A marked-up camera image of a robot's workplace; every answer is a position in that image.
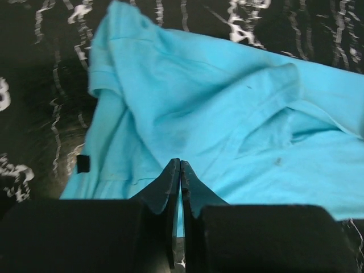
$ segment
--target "black tag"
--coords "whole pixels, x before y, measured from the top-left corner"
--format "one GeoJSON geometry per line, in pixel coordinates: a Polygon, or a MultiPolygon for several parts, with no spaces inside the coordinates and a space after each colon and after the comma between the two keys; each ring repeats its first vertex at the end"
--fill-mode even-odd
{"type": "Polygon", "coordinates": [[[90,171],[90,156],[77,155],[77,173],[90,171]]]}

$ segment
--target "towel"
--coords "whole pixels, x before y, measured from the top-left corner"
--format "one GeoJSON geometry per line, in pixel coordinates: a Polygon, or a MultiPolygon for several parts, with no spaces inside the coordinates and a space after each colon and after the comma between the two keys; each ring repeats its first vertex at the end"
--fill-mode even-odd
{"type": "Polygon", "coordinates": [[[362,75],[165,30],[114,1],[92,43],[89,93],[90,171],[73,171],[63,199],[130,198],[180,158],[230,204],[364,218],[362,75]]]}

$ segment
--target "turquoise fabric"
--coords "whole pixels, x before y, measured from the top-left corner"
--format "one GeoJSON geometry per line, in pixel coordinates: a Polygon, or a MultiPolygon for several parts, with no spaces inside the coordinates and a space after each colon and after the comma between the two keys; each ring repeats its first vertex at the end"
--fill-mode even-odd
{"type": "Polygon", "coordinates": [[[181,158],[231,204],[364,218],[362,75],[165,30],[117,1],[90,64],[90,172],[61,198],[129,198],[181,158]]]}

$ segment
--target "marble surface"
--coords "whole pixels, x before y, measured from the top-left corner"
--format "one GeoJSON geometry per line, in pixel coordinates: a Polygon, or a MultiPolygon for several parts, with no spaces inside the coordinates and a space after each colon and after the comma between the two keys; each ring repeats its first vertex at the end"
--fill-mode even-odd
{"type": "MultiPolygon", "coordinates": [[[[110,0],[0,0],[0,198],[58,198],[84,145],[90,42],[110,0]]],[[[156,24],[364,71],[361,0],[130,0],[156,24]]],[[[363,223],[340,223],[362,267],[363,223]]]]}

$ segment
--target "folded cloth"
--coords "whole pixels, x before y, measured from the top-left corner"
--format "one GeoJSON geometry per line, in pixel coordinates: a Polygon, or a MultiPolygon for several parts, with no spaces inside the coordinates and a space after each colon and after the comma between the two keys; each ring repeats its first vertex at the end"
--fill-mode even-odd
{"type": "MultiPolygon", "coordinates": [[[[364,76],[154,25],[114,1],[93,40],[98,98],[61,196],[130,198],[171,158],[231,204],[364,218],[364,76]]],[[[179,214],[179,232],[183,235],[179,214]]]]}

